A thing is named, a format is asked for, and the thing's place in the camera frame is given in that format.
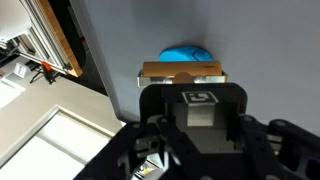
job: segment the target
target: screw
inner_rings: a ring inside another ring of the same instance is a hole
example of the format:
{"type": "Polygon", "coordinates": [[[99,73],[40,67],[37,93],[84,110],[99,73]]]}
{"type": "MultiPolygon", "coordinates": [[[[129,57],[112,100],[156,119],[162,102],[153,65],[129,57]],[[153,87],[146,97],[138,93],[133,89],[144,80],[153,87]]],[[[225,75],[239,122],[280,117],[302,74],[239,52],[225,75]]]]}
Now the screw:
{"type": "Polygon", "coordinates": [[[249,116],[244,117],[244,120],[246,120],[246,121],[252,121],[251,117],[249,117],[249,116]]]}
{"type": "Polygon", "coordinates": [[[280,178],[275,175],[269,174],[266,176],[266,180],[280,180],[280,178]]]}
{"type": "Polygon", "coordinates": [[[286,124],[283,121],[276,121],[276,125],[285,126],[286,124]]]}
{"type": "Polygon", "coordinates": [[[139,128],[140,127],[140,124],[136,123],[133,125],[133,128],[139,128]]]}
{"type": "Polygon", "coordinates": [[[213,180],[210,176],[202,176],[200,180],[213,180]]]}

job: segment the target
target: blue object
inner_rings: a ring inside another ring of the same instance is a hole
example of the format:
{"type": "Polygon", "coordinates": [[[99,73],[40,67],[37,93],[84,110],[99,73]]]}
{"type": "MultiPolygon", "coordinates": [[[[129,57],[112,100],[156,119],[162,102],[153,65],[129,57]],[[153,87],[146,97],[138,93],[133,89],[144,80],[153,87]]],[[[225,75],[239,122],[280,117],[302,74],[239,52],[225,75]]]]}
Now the blue object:
{"type": "Polygon", "coordinates": [[[160,62],[213,61],[211,55],[197,47],[166,49],[160,54],[160,62]]]}

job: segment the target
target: gray wall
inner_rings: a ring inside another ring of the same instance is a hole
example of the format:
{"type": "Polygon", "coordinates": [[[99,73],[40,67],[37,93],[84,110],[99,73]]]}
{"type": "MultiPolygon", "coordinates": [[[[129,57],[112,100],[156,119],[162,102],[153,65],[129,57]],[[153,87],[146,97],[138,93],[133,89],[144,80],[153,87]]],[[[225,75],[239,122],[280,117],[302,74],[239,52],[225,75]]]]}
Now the gray wall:
{"type": "Polygon", "coordinates": [[[136,76],[170,46],[199,45],[248,93],[260,121],[320,135],[319,0],[72,1],[119,119],[139,119],[136,76]]]}

